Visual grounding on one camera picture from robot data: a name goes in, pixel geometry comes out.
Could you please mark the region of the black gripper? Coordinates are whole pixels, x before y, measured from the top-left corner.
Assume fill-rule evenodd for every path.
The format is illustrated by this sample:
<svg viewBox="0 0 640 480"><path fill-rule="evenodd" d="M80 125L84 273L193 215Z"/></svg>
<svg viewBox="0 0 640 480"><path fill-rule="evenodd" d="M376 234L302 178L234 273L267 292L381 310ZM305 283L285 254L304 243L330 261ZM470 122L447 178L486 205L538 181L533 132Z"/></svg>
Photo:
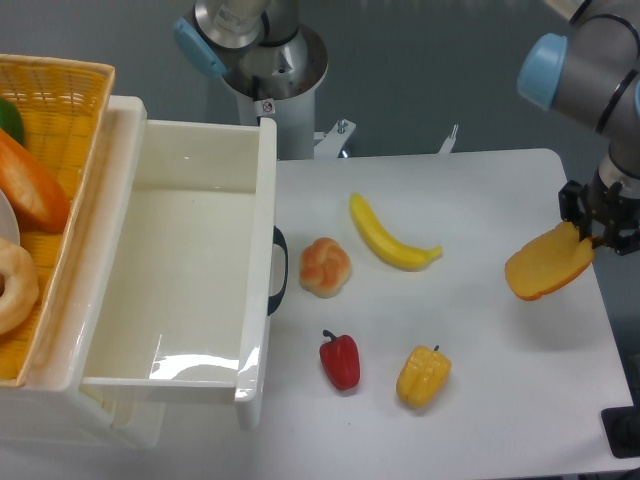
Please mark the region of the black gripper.
<svg viewBox="0 0 640 480"><path fill-rule="evenodd" d="M570 180L558 193L560 217L574 225L579 240L599 224L604 229L592 239L592 248L607 248L618 256L639 251L639 200L625 196L622 187L621 182L607 187L601 180L587 186Z"/></svg>

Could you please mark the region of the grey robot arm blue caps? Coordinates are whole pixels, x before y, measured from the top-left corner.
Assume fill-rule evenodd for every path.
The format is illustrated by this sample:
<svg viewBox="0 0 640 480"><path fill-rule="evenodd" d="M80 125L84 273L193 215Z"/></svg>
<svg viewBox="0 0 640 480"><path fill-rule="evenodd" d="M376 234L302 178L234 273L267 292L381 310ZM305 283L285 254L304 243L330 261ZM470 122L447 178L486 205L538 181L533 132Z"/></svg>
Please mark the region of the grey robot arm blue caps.
<svg viewBox="0 0 640 480"><path fill-rule="evenodd" d="M639 248L639 5L556 1L553 8L575 34L542 36L522 64L517 89L609 140L592 180L560 190L560 216L584 235L600 225L595 245L627 255ZM232 91L243 124L276 122L281 158L335 157L354 131L346 121L326 134L315 129L315 92L328 53L300 22L296 2L198 1L175 22L173 36L199 72Z"/></svg>

